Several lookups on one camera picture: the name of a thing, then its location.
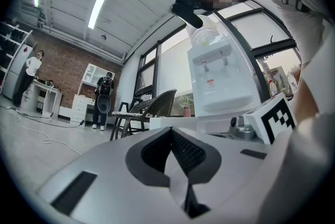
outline red brick wall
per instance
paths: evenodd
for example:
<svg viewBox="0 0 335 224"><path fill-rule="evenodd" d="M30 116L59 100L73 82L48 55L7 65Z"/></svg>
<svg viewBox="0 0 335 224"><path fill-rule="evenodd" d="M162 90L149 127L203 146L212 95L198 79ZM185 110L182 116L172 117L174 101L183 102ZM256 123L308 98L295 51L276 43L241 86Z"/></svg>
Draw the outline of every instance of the red brick wall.
<svg viewBox="0 0 335 224"><path fill-rule="evenodd" d="M30 31L32 28L20 24L20 29ZM111 107L114 107L116 89L122 71L120 65L99 58L97 55L91 54L36 29L33 29L32 36L35 42L38 43L34 51L44 51L42 65L37 75L41 79L53 80L53 82L62 89L63 97L61 106L72 108L73 97L77 94L87 65L90 63L115 73L114 91L111 97ZM83 85L81 94L87 97L94 97L94 90L94 87Z"/></svg>

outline woman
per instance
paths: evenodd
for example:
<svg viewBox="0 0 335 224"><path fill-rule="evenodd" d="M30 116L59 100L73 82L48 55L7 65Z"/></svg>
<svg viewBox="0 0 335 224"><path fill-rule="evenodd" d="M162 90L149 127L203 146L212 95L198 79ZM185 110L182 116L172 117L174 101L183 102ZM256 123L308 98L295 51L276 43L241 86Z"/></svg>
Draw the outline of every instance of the woman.
<svg viewBox="0 0 335 224"><path fill-rule="evenodd" d="M21 81L20 87L18 89L18 91L15 93L14 97L13 97L13 103L15 106L20 106L21 104L21 99L22 99L22 95L23 93L28 89L30 83L32 82L32 80L35 78L35 74L37 72L37 70L40 68L42 62L41 59L44 56L44 52L43 50L40 50L37 53L36 57L32 57L30 59L27 59L26 61L26 72L24 74L24 77Z"/></svg>

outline white floor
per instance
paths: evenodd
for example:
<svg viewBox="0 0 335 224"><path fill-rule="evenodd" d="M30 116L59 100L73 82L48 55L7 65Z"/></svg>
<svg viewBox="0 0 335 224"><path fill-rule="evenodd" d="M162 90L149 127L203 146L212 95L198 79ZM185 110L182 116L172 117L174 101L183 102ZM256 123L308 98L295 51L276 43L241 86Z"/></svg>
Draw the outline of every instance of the white floor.
<svg viewBox="0 0 335 224"><path fill-rule="evenodd" d="M12 103L0 96L0 105L7 107L12 106ZM43 144L42 141L48 138L35 131L47 134L51 140L66 143L81 154L98 144L109 141L111 134L110 128L105 131L93 130L91 126L62 128L46 125L39 121L59 126L71 126L70 122L61 119L35 118L35 120L37 121L24 118L14 110L6 110L0 107L0 149L2 157L19 181L34 192L51 175L80 156L66 145L57 142Z"/></svg>

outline black mesh grille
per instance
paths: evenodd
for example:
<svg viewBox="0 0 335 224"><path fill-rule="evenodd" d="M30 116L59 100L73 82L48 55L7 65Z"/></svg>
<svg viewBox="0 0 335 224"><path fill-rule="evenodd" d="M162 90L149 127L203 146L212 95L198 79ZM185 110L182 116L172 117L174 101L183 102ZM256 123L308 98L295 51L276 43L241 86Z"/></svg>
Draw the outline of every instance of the black mesh grille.
<svg viewBox="0 0 335 224"><path fill-rule="evenodd" d="M174 131L172 131L172 152L186 175L206 159L206 153L202 148Z"/></svg>
<svg viewBox="0 0 335 224"><path fill-rule="evenodd" d="M148 166L164 173L165 163L170 151L171 137L167 132L146 145L141 152L141 156Z"/></svg>

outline water bottle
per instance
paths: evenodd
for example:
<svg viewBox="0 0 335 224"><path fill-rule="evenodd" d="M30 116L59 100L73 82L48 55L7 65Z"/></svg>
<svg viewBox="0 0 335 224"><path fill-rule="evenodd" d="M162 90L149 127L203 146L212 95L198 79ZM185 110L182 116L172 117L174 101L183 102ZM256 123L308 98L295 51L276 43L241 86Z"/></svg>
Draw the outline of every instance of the water bottle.
<svg viewBox="0 0 335 224"><path fill-rule="evenodd" d="M270 84L271 97L278 95L277 86L272 82L272 80L269 81L269 84Z"/></svg>

